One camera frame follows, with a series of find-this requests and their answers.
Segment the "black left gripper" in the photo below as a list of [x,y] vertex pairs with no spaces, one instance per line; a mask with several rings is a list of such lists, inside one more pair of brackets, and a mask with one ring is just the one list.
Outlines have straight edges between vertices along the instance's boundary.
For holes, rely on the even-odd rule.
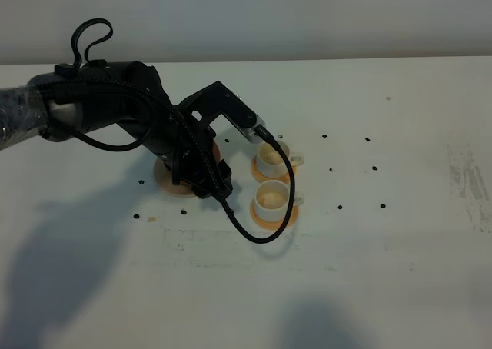
[[153,109],[153,153],[172,173],[173,185],[188,184],[200,199],[233,191],[231,168],[212,155],[214,132],[199,132],[194,120],[167,106]]

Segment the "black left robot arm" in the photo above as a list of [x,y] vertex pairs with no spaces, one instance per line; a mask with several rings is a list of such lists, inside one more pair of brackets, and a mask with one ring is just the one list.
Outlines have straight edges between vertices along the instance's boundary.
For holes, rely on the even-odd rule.
[[35,136],[77,138],[104,151],[147,148],[199,198],[232,192],[231,169],[214,156],[211,121],[238,103],[221,82],[173,105],[157,70],[141,62],[56,65],[27,85],[1,90],[1,147]]

